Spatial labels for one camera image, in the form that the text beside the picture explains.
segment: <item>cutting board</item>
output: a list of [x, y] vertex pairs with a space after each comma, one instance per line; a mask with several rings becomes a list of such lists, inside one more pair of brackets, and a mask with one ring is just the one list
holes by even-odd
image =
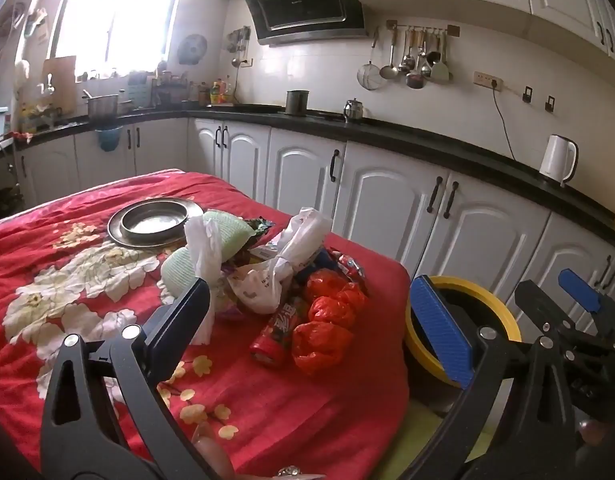
[[76, 111], [76, 56], [53, 57], [43, 63], [43, 79], [47, 84], [47, 74], [52, 75], [54, 94], [52, 104], [63, 109], [63, 115]]

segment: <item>blue gripper pad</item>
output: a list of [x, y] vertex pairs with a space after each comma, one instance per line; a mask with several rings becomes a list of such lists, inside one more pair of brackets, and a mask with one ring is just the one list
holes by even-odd
[[465, 389], [474, 376], [472, 347], [427, 276], [412, 281], [410, 304], [447, 377]]
[[601, 308], [600, 294], [573, 270], [563, 269], [558, 275], [558, 284], [588, 312], [598, 312]]

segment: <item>red tablecloth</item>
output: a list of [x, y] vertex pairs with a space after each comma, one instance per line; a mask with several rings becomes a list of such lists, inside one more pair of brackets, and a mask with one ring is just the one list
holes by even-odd
[[[264, 241], [289, 220], [216, 177], [171, 171], [89, 190], [0, 224], [0, 422], [37, 467], [43, 399], [65, 333], [110, 336], [172, 301], [160, 281], [160, 265], [175, 248], [128, 250], [106, 234], [114, 212], [156, 196], [190, 198], [203, 209], [244, 218], [263, 216], [276, 222]], [[191, 435], [195, 421], [209, 416], [238, 472], [269, 476], [297, 465], [331, 479], [360, 480], [405, 412], [401, 341], [407, 272], [335, 235], [326, 245], [365, 267], [372, 303], [359, 317], [339, 366], [315, 378], [292, 363], [281, 370], [264, 368], [252, 360], [248, 346], [265, 320], [218, 321], [210, 345], [190, 346], [174, 383], [163, 385], [185, 433]], [[130, 445], [144, 454], [117, 385], [110, 380], [108, 386]], [[181, 400], [184, 390], [191, 399]]]

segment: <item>black countertop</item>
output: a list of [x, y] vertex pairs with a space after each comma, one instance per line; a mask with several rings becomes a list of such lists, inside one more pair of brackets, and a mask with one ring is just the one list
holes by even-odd
[[[537, 170], [506, 156], [452, 137], [401, 124], [371, 119], [365, 119], [362, 123], [345, 123], [338, 114], [293, 117], [281, 111], [281, 107], [266, 105], [196, 110], [140, 110], [118, 117], [111, 123], [101, 124], [98, 128], [113, 128], [158, 119], [197, 118], [263, 124], [343, 142], [361, 142], [419, 158], [509, 190], [570, 219], [615, 246], [612, 211], [571, 187], [560, 187], [548, 181]], [[77, 118], [73, 123], [36, 134], [30, 144], [18, 140], [16, 149], [24, 150], [41, 142], [93, 129], [94, 126], [89, 122], [79, 121]]]

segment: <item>wall socket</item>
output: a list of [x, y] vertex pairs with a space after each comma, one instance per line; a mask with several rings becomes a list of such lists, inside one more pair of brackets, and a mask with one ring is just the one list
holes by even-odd
[[485, 86], [486, 88], [492, 88], [492, 81], [496, 81], [495, 90], [498, 92], [503, 91], [503, 79], [494, 75], [484, 74], [483, 72], [474, 72], [474, 84]]

